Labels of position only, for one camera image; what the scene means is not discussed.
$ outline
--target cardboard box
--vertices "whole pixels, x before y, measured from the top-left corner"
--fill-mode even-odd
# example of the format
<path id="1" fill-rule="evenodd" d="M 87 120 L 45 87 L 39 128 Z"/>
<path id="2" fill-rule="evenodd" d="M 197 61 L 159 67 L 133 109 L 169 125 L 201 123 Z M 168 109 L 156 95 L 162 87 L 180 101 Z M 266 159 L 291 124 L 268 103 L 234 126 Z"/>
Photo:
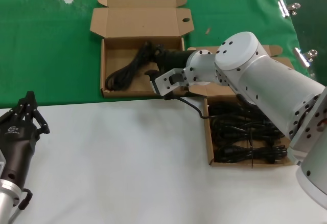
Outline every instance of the cardboard box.
<path id="1" fill-rule="evenodd" d="M 90 30 L 103 36 L 101 44 L 100 89 L 104 97 L 156 96 L 147 70 L 158 70 L 150 63 L 138 71 L 125 91 L 111 92 L 105 80 L 128 65 L 145 41 L 163 44 L 169 50 L 184 50 L 182 35 L 194 30 L 190 9 L 178 8 L 187 0 L 98 0 L 105 8 L 93 10 Z"/>
<path id="2" fill-rule="evenodd" d="M 189 50 L 196 49 L 206 49 L 215 53 L 219 47 L 196 47 L 196 48 L 189 48 Z M 283 49 L 280 46 L 264 46 L 266 52 L 270 56 L 280 55 L 283 52 Z M 280 57 L 272 57 L 273 59 L 283 63 L 284 65 L 294 68 L 291 61 L 288 58 L 280 58 Z M 206 96 L 207 98 L 204 99 L 203 102 L 203 114 L 208 116 L 208 105 L 213 105 L 220 101 L 225 102 L 232 102 L 232 103 L 239 103 L 238 99 L 236 98 L 235 93 L 230 89 L 229 86 L 219 86 L 215 83 L 210 83 L 206 86 L 200 85 L 193 85 L 190 87 L 190 92 L 197 93 Z M 245 160 L 238 163 L 228 164 L 228 163 L 218 163 L 215 162 L 214 158 L 214 150 L 217 149 L 216 146 L 212 142 L 211 138 L 211 128 L 210 128 L 210 119 L 204 119 L 204 130 L 205 130 L 205 140 L 206 140 L 206 148 L 207 148 L 207 158 L 208 163 L 211 166 L 247 166 L 251 167 L 252 161 Z M 247 141 L 237 142 L 235 145 L 242 146 L 249 148 L 250 145 Z M 290 140 L 286 137 L 281 138 L 280 144 L 278 145 L 285 145 L 286 148 L 290 145 Z M 264 142 L 261 141 L 253 141 L 253 147 L 263 147 L 265 146 Z M 253 167 L 276 167 L 276 166 L 287 166 L 293 165 L 291 160 L 288 157 L 283 158 L 282 160 L 278 161 L 276 164 L 268 164 L 264 160 L 253 160 Z"/>

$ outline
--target green cloth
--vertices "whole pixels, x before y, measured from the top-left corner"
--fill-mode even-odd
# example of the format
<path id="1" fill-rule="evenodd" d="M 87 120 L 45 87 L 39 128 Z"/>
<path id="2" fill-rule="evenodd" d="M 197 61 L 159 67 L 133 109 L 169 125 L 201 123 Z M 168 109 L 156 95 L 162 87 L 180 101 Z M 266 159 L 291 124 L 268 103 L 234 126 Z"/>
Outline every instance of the green cloth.
<path id="1" fill-rule="evenodd" d="M 217 46 L 251 31 L 262 44 L 292 54 L 298 40 L 278 0 L 188 0 L 195 30 L 186 47 Z M 11 107 L 33 90 L 40 105 L 116 101 L 100 94 L 101 38 L 90 32 L 97 0 L 0 0 L 0 108 Z"/>
<path id="2" fill-rule="evenodd" d="M 292 17 L 294 28 L 302 52 L 307 52 L 310 49 L 318 51 L 318 56 L 314 58 L 309 72 L 310 77 L 314 77 L 323 85 L 327 85 L 327 10 L 325 9 L 325 2 L 327 0 L 286 0 L 287 4 L 301 4 L 301 8 L 296 10 L 297 15 Z"/>

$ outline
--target white table surface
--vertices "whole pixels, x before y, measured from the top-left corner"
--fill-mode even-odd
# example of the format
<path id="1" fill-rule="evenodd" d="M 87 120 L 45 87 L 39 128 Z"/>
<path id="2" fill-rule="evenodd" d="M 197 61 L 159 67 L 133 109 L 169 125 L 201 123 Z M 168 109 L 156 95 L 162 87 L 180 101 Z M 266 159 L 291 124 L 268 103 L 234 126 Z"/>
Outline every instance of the white table surface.
<path id="1" fill-rule="evenodd" d="M 297 166 L 210 167 L 203 121 L 179 101 L 39 110 L 51 133 L 37 143 L 17 224 L 327 223 Z"/>

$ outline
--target black cable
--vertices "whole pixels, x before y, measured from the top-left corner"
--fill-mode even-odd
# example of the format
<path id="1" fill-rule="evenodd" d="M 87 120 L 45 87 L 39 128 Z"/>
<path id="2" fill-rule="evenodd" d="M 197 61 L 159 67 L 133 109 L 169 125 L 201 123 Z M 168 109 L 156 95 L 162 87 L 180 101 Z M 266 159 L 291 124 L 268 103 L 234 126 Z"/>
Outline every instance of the black cable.
<path id="1" fill-rule="evenodd" d="M 192 103 L 190 103 L 189 101 L 187 101 L 185 99 L 182 99 L 182 98 L 179 98 L 179 97 L 174 97 L 174 99 L 179 100 L 179 101 L 189 105 L 190 107 L 192 107 L 194 110 L 196 110 L 199 113 L 200 118 L 207 119 L 207 118 L 216 118 L 216 117 L 218 117 L 218 116 L 204 116 L 204 115 L 202 115 L 201 110 L 199 108 L 197 108 L 195 105 L 193 105 Z"/>
<path id="2" fill-rule="evenodd" d="M 273 164 L 287 155 L 285 146 L 274 146 L 284 135 L 256 106 L 245 99 L 238 103 L 218 102 L 208 107 L 215 162 L 236 163 L 264 159 Z M 247 141 L 250 148 L 234 145 Z M 254 141 L 264 141 L 266 147 L 254 148 Z"/>
<path id="3" fill-rule="evenodd" d="M 27 195 L 26 195 L 26 197 L 25 197 L 25 198 L 20 202 L 20 204 L 18 205 L 18 208 L 19 208 L 20 210 L 24 210 L 24 209 L 27 207 L 27 205 L 29 205 L 29 203 L 30 203 L 30 201 L 31 201 L 31 199 L 32 199 L 32 197 L 33 197 L 33 194 L 32 194 L 32 192 L 31 192 L 29 189 L 24 188 L 24 189 L 23 189 L 23 192 L 26 192 Z"/>
<path id="4" fill-rule="evenodd" d="M 244 148 L 240 146 L 225 146 L 214 152 L 215 162 L 237 163 L 247 159 L 264 159 L 273 164 L 287 155 L 284 145 L 274 147 Z"/>
<path id="5" fill-rule="evenodd" d="M 153 61 L 155 49 L 152 47 L 151 42 L 145 42 L 139 49 L 132 62 L 111 73 L 106 79 L 106 88 L 110 91 L 122 91 L 128 89 L 137 71 Z"/>

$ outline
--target box lid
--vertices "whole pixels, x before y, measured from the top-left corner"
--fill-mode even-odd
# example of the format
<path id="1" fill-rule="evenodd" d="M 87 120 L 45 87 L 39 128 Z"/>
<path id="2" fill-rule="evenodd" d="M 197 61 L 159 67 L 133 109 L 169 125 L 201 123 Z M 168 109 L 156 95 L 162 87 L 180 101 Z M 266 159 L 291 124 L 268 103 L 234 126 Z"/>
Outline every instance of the box lid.
<path id="1" fill-rule="evenodd" d="M 105 38 L 181 36 L 194 30 L 187 0 L 98 0 L 90 30 Z"/>
<path id="2" fill-rule="evenodd" d="M 288 66 L 289 68 L 294 69 L 291 61 L 288 58 L 282 57 L 273 57 L 280 55 L 283 52 L 283 48 L 278 45 L 263 45 L 264 49 L 274 60 L 279 61 L 280 63 Z M 216 47 L 191 47 L 188 50 L 208 50 L 212 53 L 215 53 L 219 46 Z M 189 91 L 196 95 L 202 95 L 206 97 L 213 97 L 218 95 L 234 95 L 235 93 L 228 86 L 220 86 L 216 83 L 209 83 L 208 85 L 192 85 L 189 88 Z"/>

